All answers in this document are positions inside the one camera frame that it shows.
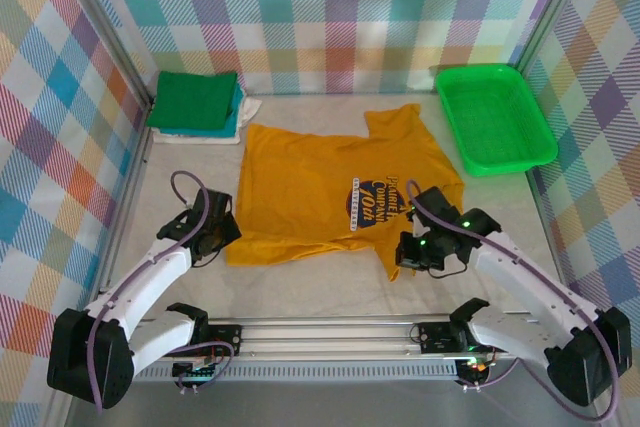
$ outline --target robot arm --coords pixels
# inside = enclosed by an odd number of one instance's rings
[[[455,254],[471,263],[510,292],[537,320],[527,321],[505,315],[488,302],[473,299],[451,314],[453,326],[463,330],[475,343],[493,346],[524,360],[535,362],[547,373],[565,397],[582,406],[589,405],[611,385],[605,354],[579,311],[595,324],[606,340],[617,364],[617,374],[631,367],[629,319],[613,307],[606,312],[570,291],[549,276],[518,249],[500,225],[479,209],[465,214],[451,206],[437,188],[418,195],[422,209],[408,215],[413,234],[403,233],[396,250],[398,265],[414,270],[444,269],[444,258]],[[467,229],[488,241],[448,230],[422,214],[427,210],[438,219]],[[517,258],[492,245],[501,246]],[[527,264],[529,271],[519,264]],[[571,299],[568,305],[555,290]]]
[[[83,311],[67,309],[58,317],[47,372],[50,387],[94,401],[87,340],[105,306],[109,310],[96,330],[93,352],[95,375],[105,408],[119,402],[133,377],[152,362],[178,347],[211,340],[207,335],[207,313],[185,304],[169,306],[159,318],[138,327],[142,317],[176,279],[198,260],[219,252],[240,237],[231,212],[226,211],[231,197],[211,190],[207,195],[209,211],[195,236],[184,245],[176,246],[204,215],[206,204],[202,191],[198,192],[193,208],[160,229],[158,240],[149,252],[118,284]],[[168,253],[159,257],[162,252]],[[152,264],[136,274],[147,262]],[[114,299],[114,293],[120,290]]]

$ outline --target green tray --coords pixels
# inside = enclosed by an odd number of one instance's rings
[[[436,88],[471,175],[524,172],[558,155],[529,86],[512,67],[447,69],[436,78]]]

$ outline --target white cloth surface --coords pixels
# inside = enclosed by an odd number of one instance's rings
[[[453,135],[436,95],[262,97],[255,122],[303,133],[361,135],[363,113],[406,103],[422,105],[421,118],[466,183],[465,209],[487,211],[516,244],[557,278],[549,246],[524,174],[474,178],[464,172]],[[146,164],[135,212],[125,233],[114,281],[147,252],[158,229],[182,208],[169,185],[171,172],[186,169],[206,186],[234,196],[240,177],[246,131],[238,145],[156,144]],[[178,188],[193,198],[195,187]],[[373,251],[339,252],[265,267],[229,267],[224,252],[203,269],[177,280],[151,309],[157,317],[167,305],[185,302],[211,317],[305,317],[449,313],[472,297],[505,311],[523,307],[491,278],[471,267],[462,275],[433,280],[426,273],[402,272],[390,283]]]

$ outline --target wire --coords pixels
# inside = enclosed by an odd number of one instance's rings
[[[201,267],[206,267],[207,265],[209,265],[211,262],[213,262],[214,260],[216,260],[218,258],[218,256],[220,255],[220,252],[222,252],[222,245],[220,245],[220,250],[218,250],[215,254],[213,254],[213,257],[211,257],[209,260],[207,260],[206,263],[204,264],[200,264],[200,265],[192,265],[192,267],[194,269],[199,269]]]
[[[413,330],[418,327],[418,324],[413,324],[413,326],[411,327],[411,330],[409,331],[409,339],[411,340],[411,342],[413,342],[414,344],[421,344],[422,342],[420,341],[419,338],[416,338],[413,336]]]
[[[493,350],[491,352],[492,355],[491,355],[491,360],[489,361],[489,365],[493,364],[496,361],[496,357],[498,355],[498,351],[496,350],[495,347],[491,347],[491,349]]]
[[[598,327],[596,327],[593,321],[589,318],[589,316],[580,308],[580,306],[578,306],[578,304],[569,295],[565,294],[551,280],[547,279],[546,276],[538,272],[538,270],[533,265],[531,265],[526,260],[522,259],[518,254],[512,252],[507,247],[499,244],[498,242],[488,239],[483,235],[477,234],[475,232],[471,232],[466,229],[462,229],[457,225],[450,224],[449,222],[446,222],[440,219],[439,217],[433,215],[431,212],[425,209],[422,205],[420,205],[419,202],[417,202],[416,196],[412,192],[412,187],[416,188],[418,190],[418,193],[421,192],[420,186],[418,185],[418,183],[413,179],[409,180],[407,182],[407,194],[409,196],[409,199],[411,200],[413,205],[416,207],[416,209],[418,209],[421,213],[426,215],[429,220],[431,220],[432,222],[435,222],[441,227],[444,227],[445,229],[448,229],[452,232],[456,232],[458,234],[466,235],[468,237],[477,239],[483,244],[486,244],[489,247],[493,247],[498,252],[506,255],[514,263],[520,264],[522,267],[525,268],[525,270],[527,270],[531,275],[533,275],[536,279],[542,282],[549,290],[551,290],[551,292],[553,292],[555,295],[560,297],[580,317],[580,319],[584,321],[585,324],[587,324],[587,326],[591,330],[591,333],[595,336],[596,340],[598,341],[598,343],[600,344],[600,347],[604,352],[604,356],[607,360],[607,365],[609,367],[609,371],[611,374],[611,399],[609,401],[609,406],[601,415],[598,415],[596,417],[590,417],[588,415],[584,415],[584,414],[581,414],[580,412],[575,411],[571,406],[567,405],[567,403],[563,399],[561,399],[553,390],[551,390],[551,388],[548,387],[546,383],[535,374],[535,372],[533,372],[530,368],[528,368],[528,366],[524,362],[522,362],[522,364],[524,368],[527,370],[527,372],[529,372],[531,377],[533,377],[533,379],[538,384],[540,384],[540,386],[544,390],[547,391],[547,393],[551,396],[551,398],[555,400],[560,407],[562,407],[566,412],[572,414],[578,419],[583,420],[585,422],[599,423],[605,420],[609,420],[611,417],[613,417],[616,409],[618,408],[618,403],[620,401],[619,399],[620,385],[619,385],[619,379],[618,379],[618,367],[613,357],[613,353],[611,352],[611,349],[607,344],[607,341],[605,340],[604,336],[602,335]],[[498,379],[502,379],[502,378],[504,378],[504,376],[500,376],[494,379],[493,382],[495,383]]]
[[[177,251],[180,247],[182,247],[182,245],[184,245],[188,240],[190,240],[191,238],[193,238],[194,235],[196,235],[196,233],[202,228],[202,226],[204,225],[207,219],[207,214],[209,213],[209,196],[207,195],[207,188],[204,186],[202,181],[191,172],[187,172],[186,170],[176,170],[173,174],[171,174],[171,188],[173,189],[173,192],[178,196],[178,198],[184,203],[186,203],[184,197],[180,195],[180,193],[178,192],[175,186],[175,178],[178,175],[186,175],[187,177],[190,177],[196,182],[196,184],[198,184],[198,187],[200,187],[200,190],[202,190],[202,193],[204,194],[204,210],[202,211],[202,217],[200,217],[200,220],[198,221],[196,226],[193,228],[193,230],[191,230],[191,232],[189,232],[187,235],[185,235],[182,239],[180,239],[177,243],[173,244],[168,249],[163,250],[152,259],[147,260],[142,264],[140,264],[140,266],[137,269],[135,269],[131,273],[131,275],[126,277],[122,281],[122,283],[116,288],[113,294],[109,297],[109,299],[105,302],[104,306],[102,307],[102,310],[100,310],[95,320],[93,321],[93,325],[91,326],[91,331],[89,332],[89,338],[87,340],[87,370],[89,374],[89,384],[91,386],[91,393],[93,395],[93,402],[96,404],[96,410],[98,411],[98,415],[102,413],[102,394],[100,393],[100,386],[98,385],[98,376],[96,374],[94,350],[95,350],[95,344],[96,344],[96,333],[98,331],[98,327],[100,326],[100,323],[102,322],[102,319],[104,319],[107,312],[111,308],[113,308],[113,303],[118,300],[118,297],[127,289],[127,287],[129,287],[133,283],[135,279],[137,279],[140,276],[140,274],[142,274],[142,272],[147,270],[147,268],[149,268],[150,266],[155,265],[160,259],[162,259],[166,255],[169,255]]]
[[[444,275],[433,275],[431,273],[431,269],[427,269],[427,274],[429,274],[431,276],[432,279],[436,279],[436,280],[440,280],[440,279],[446,279],[447,277],[452,277],[454,275],[460,275],[460,274],[464,274],[467,271],[468,268],[468,264],[464,264],[464,267],[456,272],[450,272],[448,274],[444,274]]]
[[[202,349],[204,347],[226,347],[229,350],[229,360],[227,361],[226,364],[224,364],[224,367],[222,367],[218,372],[216,372],[211,377],[211,379],[207,380],[204,384],[197,386],[197,389],[203,389],[213,384],[213,382],[222,374],[224,374],[224,372],[229,368],[229,364],[231,364],[231,361],[235,357],[235,350],[233,348],[233,345],[231,345],[228,342],[223,342],[222,340],[213,340],[211,342],[202,342],[200,344],[195,344],[195,345],[185,345],[184,347],[178,347],[177,349],[174,349],[171,352],[169,352],[169,354],[178,354],[180,352],[188,352],[190,350]],[[184,372],[178,376],[178,387],[180,387],[182,391],[184,391],[185,389],[185,386],[182,385],[182,379],[184,379],[184,376],[186,374],[187,373]],[[193,393],[194,394],[197,393],[196,388],[193,389]]]

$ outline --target plaid backdrop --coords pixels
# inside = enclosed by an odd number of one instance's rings
[[[640,359],[640,0],[570,0],[529,81],[560,146],[533,171],[568,284],[632,322]],[[640,372],[623,377],[640,418]]]
[[[76,0],[0,0],[0,426],[37,421],[53,322],[86,303],[142,109]]]
[[[513,61],[547,0],[102,1],[146,80],[235,70],[251,93],[296,94],[425,90],[440,65]]]

